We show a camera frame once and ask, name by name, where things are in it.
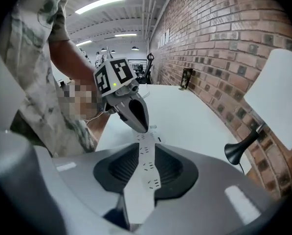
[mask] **pipe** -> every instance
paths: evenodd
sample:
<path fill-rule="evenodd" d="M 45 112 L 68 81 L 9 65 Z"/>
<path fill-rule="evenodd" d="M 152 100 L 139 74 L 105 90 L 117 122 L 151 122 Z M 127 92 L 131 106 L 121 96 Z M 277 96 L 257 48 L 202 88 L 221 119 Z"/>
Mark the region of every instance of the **pipe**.
<path fill-rule="evenodd" d="M 146 26 L 146 30 L 147 30 L 147 28 L 148 28 L 148 24 L 149 24 L 149 14 L 150 14 L 150 12 L 151 12 L 151 5 L 152 5 L 152 0 L 149 0 L 148 13 L 147 13 L 147 26 Z"/>
<path fill-rule="evenodd" d="M 146 5 L 146 0 L 142 0 L 142 38 L 144 38 L 144 28 L 145 28 L 145 5 Z"/>
<path fill-rule="evenodd" d="M 151 17 L 150 17 L 150 23 L 149 23 L 149 26 L 146 28 L 146 36 L 145 37 L 147 37 L 148 34 L 149 34 L 150 26 L 151 26 L 151 20 L 152 20 L 152 18 L 154 16 L 154 13 L 155 13 L 155 10 L 156 10 L 156 5 L 157 5 L 157 0 L 154 1 L 154 5 L 152 7 Z"/>

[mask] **ceiling light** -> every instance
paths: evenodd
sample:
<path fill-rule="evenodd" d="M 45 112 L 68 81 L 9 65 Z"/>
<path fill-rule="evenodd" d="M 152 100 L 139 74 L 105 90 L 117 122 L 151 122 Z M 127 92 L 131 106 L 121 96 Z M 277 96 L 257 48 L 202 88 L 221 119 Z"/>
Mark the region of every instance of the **ceiling light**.
<path fill-rule="evenodd" d="M 136 33 L 128 33 L 128 34 L 117 34 L 117 35 L 114 35 L 115 37 L 135 37 L 137 36 Z"/>
<path fill-rule="evenodd" d="M 99 1 L 93 2 L 91 4 L 88 4 L 83 8 L 80 8 L 79 10 L 75 11 L 75 13 L 82 14 L 82 13 L 84 13 L 86 11 L 89 11 L 91 9 L 97 8 L 99 6 L 102 6 L 102 5 L 111 3 L 111 2 L 117 2 L 117 1 L 123 1 L 123 0 L 99 0 Z"/>
<path fill-rule="evenodd" d="M 76 46 L 85 45 L 85 44 L 89 44 L 89 43 L 91 43 L 91 40 L 88 40 L 88 41 L 85 41 L 85 42 L 79 43 L 79 44 L 77 44 Z"/>

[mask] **white paper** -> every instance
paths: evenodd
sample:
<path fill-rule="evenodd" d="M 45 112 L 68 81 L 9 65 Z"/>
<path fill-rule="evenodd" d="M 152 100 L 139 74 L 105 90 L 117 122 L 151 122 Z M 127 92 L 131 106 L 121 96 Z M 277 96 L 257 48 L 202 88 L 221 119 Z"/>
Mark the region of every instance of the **white paper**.
<path fill-rule="evenodd" d="M 274 49 L 245 101 L 288 149 L 292 149 L 292 52 Z"/>
<path fill-rule="evenodd" d="M 159 172 L 155 166 L 155 145 L 161 143 L 157 127 L 147 133 L 132 130 L 135 142 L 139 143 L 138 166 L 124 188 L 124 198 L 129 223 L 143 224 L 155 209 L 155 191 L 161 188 Z"/>

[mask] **white lampshade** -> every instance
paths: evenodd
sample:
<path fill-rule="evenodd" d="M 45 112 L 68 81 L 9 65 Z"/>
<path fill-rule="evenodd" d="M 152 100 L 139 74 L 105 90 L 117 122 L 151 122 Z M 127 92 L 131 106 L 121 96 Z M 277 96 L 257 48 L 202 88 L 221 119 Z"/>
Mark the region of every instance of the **white lampshade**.
<path fill-rule="evenodd" d="M 274 49 L 245 101 L 288 149 L 292 149 L 292 52 Z"/>

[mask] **black lamp arm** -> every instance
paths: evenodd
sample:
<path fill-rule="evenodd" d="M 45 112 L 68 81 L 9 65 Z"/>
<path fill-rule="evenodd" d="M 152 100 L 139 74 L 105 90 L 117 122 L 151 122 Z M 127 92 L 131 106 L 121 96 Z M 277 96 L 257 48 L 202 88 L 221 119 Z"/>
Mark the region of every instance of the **black lamp arm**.
<path fill-rule="evenodd" d="M 250 134 L 239 143 L 228 143 L 224 147 L 224 152 L 227 160 L 233 164 L 238 165 L 240 159 L 245 152 L 245 150 L 257 140 L 264 127 L 264 123 L 261 124 L 256 130 L 252 130 Z"/>

